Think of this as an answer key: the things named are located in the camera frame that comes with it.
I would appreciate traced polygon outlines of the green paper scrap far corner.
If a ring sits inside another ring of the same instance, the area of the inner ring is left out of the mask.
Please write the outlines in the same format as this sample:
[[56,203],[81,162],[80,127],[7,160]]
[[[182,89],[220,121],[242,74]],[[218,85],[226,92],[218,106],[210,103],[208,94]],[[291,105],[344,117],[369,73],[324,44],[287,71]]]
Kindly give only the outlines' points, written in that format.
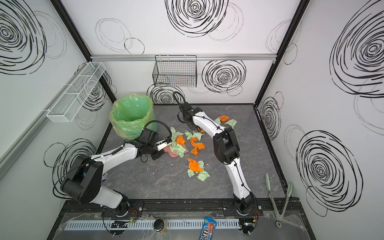
[[216,124],[218,124],[218,125],[221,124],[221,120],[220,120],[220,118],[216,118],[216,119],[214,120],[214,122],[215,122]]

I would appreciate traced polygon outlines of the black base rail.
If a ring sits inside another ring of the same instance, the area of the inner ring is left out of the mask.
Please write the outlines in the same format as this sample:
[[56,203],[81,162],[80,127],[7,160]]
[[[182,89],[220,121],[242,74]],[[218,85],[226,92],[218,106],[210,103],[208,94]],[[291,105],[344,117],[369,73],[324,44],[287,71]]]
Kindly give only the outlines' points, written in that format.
[[[149,213],[195,213],[208,212],[216,216],[240,216],[234,199],[147,199],[128,200],[129,208],[134,209],[128,212],[129,217],[142,216]],[[65,202],[60,215],[66,213],[105,213],[107,217],[115,217],[112,209],[102,207],[100,204],[80,204],[74,200]]]

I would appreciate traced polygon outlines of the orange paper scrap centre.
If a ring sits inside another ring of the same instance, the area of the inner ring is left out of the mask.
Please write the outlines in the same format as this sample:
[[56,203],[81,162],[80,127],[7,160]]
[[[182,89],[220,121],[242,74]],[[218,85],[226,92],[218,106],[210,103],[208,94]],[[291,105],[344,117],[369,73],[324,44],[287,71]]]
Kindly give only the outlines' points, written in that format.
[[188,158],[188,162],[189,162],[189,170],[191,170],[195,173],[200,173],[203,171],[203,169],[200,167],[200,165],[197,161]]

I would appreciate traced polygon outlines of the orange folded paper scrap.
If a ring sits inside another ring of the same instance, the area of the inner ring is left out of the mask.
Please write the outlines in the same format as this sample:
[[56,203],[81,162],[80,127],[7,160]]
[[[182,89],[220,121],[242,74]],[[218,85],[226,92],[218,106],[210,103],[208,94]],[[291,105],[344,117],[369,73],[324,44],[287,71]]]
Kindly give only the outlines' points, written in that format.
[[206,147],[205,144],[203,144],[203,143],[197,143],[197,140],[198,140],[198,138],[191,138],[190,139],[190,143],[194,147],[191,150],[191,153],[195,156],[197,156],[199,154],[199,150],[204,150]]

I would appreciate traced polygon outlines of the green crumpled paper scrap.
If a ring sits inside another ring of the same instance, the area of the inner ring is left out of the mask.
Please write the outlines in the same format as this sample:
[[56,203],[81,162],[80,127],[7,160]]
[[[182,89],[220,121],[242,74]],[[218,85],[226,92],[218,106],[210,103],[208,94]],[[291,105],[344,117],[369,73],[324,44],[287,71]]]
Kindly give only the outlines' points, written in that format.
[[203,133],[200,133],[200,132],[189,132],[189,131],[185,131],[184,134],[186,135],[187,137],[187,140],[190,140],[192,138],[196,138],[198,140],[201,140],[202,136],[204,135]]

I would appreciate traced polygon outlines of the orange crumpled paper scrap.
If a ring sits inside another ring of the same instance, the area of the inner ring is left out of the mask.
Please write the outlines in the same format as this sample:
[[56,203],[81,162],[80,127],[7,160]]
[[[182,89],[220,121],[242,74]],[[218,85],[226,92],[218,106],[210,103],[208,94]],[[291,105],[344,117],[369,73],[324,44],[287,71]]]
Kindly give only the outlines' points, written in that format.
[[182,135],[179,135],[179,136],[177,136],[175,142],[181,146],[184,146],[186,143],[186,140]]

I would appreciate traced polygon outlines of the small dark lid jar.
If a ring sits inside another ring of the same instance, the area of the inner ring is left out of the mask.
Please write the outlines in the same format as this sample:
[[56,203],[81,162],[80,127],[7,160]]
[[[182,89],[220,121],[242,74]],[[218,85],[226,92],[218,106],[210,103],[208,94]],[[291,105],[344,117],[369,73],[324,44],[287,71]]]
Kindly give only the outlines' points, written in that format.
[[166,231],[166,228],[167,228],[167,223],[164,220],[162,219],[155,220],[153,224],[153,229],[156,232],[163,233]]

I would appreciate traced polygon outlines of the green paper scrap far right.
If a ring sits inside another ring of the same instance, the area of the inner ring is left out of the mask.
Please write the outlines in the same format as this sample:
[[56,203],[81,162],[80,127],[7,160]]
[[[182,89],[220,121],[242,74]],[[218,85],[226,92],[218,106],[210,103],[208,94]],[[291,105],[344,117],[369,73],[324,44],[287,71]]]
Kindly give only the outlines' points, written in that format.
[[225,122],[225,125],[228,125],[228,126],[230,126],[233,129],[236,126],[237,123],[238,122],[236,120],[230,119],[227,122]]

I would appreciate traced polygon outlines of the green paper scrap front left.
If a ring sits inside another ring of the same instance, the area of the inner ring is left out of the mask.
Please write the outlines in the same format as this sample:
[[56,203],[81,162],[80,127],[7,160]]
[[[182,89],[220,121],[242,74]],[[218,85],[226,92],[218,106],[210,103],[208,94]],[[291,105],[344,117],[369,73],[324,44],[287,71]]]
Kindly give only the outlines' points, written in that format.
[[190,170],[190,169],[188,169],[187,170],[187,174],[188,174],[189,178],[192,178],[195,175],[195,172]]

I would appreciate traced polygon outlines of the green bin with plastic liner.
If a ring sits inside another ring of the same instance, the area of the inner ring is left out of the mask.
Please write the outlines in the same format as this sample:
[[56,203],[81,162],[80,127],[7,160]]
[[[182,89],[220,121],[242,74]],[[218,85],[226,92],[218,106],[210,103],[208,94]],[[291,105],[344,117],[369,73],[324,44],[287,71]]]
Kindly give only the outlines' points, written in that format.
[[145,95],[127,95],[114,102],[109,119],[119,137],[133,140],[149,121],[156,119],[153,101]]

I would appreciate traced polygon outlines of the pink plastic dustpan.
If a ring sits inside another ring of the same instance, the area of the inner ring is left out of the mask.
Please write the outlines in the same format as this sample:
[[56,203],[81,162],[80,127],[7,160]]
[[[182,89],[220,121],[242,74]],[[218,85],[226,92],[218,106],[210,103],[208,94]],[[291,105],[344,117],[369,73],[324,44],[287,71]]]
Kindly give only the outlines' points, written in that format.
[[189,152],[189,150],[185,145],[179,145],[179,144],[167,146],[165,147],[164,151],[168,153],[169,156],[172,158],[178,158],[178,157],[183,158],[184,155]]

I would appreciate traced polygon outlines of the green paper scrap centre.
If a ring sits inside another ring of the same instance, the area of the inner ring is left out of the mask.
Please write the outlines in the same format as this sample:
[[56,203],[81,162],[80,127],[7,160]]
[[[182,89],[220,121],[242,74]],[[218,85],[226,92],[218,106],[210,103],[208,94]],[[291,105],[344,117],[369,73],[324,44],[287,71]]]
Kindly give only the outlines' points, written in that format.
[[199,168],[201,168],[203,171],[205,170],[205,164],[203,161],[198,161]]

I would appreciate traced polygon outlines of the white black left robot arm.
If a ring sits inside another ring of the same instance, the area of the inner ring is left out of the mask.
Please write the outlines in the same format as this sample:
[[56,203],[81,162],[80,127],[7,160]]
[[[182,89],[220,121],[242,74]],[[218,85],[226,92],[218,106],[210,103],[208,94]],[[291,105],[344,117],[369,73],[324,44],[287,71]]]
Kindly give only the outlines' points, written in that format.
[[123,145],[102,154],[75,158],[64,176],[60,190],[81,204],[97,204],[109,208],[117,217],[124,217],[130,210],[128,198],[115,190],[102,186],[102,177],[109,170],[143,155],[157,159],[171,137],[157,139],[157,132],[144,129],[141,135]]

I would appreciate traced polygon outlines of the clear plastic wall shelf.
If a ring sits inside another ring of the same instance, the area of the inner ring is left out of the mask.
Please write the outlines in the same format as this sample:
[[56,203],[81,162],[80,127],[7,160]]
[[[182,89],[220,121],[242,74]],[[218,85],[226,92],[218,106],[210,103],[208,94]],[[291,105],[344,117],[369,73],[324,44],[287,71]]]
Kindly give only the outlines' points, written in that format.
[[49,108],[46,117],[54,123],[72,122],[105,70],[102,62],[82,64],[65,87],[64,92]]

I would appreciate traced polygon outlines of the large green paper scrap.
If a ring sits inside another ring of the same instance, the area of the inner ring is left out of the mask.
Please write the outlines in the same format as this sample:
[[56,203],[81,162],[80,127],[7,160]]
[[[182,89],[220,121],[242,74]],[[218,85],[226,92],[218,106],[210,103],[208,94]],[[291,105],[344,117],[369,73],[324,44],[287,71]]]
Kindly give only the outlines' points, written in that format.
[[170,130],[171,130],[171,133],[172,133],[172,135],[171,135],[172,142],[175,142],[176,138],[178,136],[183,136],[184,135],[184,133],[176,131],[174,127],[171,127]]

